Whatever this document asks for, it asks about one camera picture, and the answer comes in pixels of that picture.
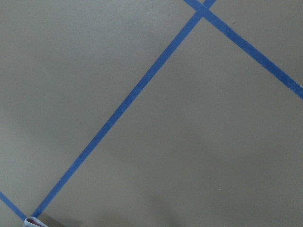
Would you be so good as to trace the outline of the pink and grey towel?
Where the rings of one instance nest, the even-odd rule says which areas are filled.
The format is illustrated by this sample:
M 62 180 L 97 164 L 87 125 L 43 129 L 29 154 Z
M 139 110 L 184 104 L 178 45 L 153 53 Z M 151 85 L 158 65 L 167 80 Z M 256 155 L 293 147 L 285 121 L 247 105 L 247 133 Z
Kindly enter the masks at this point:
M 48 227 L 48 225 L 35 217 L 27 217 L 22 227 Z

